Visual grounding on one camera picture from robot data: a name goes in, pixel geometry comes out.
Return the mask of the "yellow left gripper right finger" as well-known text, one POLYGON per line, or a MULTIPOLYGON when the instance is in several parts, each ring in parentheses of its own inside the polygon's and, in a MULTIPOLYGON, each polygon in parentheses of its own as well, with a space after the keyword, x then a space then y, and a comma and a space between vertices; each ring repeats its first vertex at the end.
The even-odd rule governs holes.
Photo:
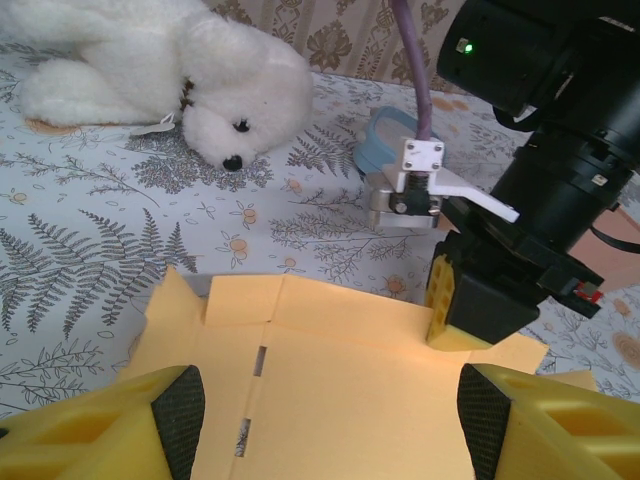
POLYGON ((478 479, 639 477, 639 406, 491 364, 465 364, 457 411, 478 479))

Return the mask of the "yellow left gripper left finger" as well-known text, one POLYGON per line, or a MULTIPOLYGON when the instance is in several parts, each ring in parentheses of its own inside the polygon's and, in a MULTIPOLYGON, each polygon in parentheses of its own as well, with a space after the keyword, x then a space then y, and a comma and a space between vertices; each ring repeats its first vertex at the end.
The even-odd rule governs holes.
POLYGON ((188 479, 205 412, 194 365, 163 368, 1 422, 4 479, 188 479))

